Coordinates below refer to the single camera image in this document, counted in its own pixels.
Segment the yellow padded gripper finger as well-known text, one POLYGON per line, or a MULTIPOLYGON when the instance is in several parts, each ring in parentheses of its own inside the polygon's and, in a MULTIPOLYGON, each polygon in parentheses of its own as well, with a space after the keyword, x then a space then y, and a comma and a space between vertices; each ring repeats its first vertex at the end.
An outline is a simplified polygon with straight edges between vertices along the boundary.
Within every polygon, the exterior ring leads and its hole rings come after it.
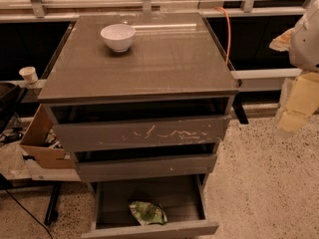
POLYGON ((291 36, 294 33, 294 29, 290 28, 278 37, 274 38, 270 44, 269 48, 278 52, 288 51, 290 48, 291 36))

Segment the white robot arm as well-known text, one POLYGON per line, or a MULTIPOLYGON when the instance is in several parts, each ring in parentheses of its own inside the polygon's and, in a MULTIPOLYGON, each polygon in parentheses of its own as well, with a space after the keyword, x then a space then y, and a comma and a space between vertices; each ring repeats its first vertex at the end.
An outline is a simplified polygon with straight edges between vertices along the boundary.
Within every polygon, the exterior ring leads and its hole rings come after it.
POLYGON ((316 0, 298 20, 269 44, 269 48, 289 54, 290 64, 301 73, 282 85, 274 133, 295 134, 319 108, 319 1, 316 0))

